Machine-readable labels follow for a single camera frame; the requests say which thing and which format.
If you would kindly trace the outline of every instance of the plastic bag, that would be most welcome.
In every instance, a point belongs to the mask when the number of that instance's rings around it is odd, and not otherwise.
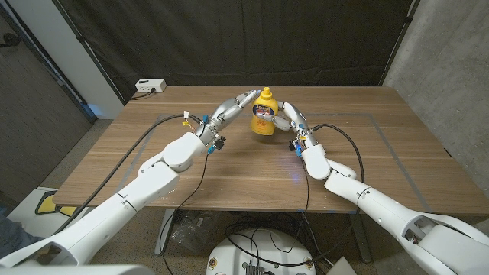
[[[219,211],[188,211],[171,238],[185,248],[198,254],[214,231]]]

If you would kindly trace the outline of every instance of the mustard bottle cap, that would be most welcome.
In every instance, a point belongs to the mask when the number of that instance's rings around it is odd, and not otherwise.
[[[263,100],[272,99],[272,92],[270,92],[270,88],[269,87],[263,88],[263,91],[261,91],[261,93],[260,93],[260,97]]]

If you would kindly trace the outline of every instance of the yellow object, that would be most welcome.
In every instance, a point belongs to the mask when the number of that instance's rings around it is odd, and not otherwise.
[[[53,202],[54,194],[42,198],[36,209],[36,214],[48,214],[56,211],[56,205]]]
[[[257,134],[272,135],[274,123],[257,117],[257,113],[264,115],[276,115],[278,113],[277,100],[272,97],[270,88],[265,87],[260,97],[253,102],[253,117],[251,118],[251,130]]]
[[[60,213],[71,217],[71,215],[73,215],[73,213],[75,212],[75,210],[76,210],[76,207],[73,207],[73,206],[63,206],[60,209]]]

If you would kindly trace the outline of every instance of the concrete wall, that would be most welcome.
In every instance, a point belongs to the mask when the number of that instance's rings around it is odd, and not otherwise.
[[[489,1],[422,0],[384,86],[489,198]]]
[[[115,118],[124,108],[52,0],[10,0],[34,36],[98,118]]]

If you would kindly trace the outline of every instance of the electrical outlet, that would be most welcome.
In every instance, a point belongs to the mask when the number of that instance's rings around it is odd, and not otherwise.
[[[162,92],[167,87],[167,83],[164,79],[139,79],[136,83],[136,89],[138,92],[151,92],[152,88],[155,88],[155,92]]]

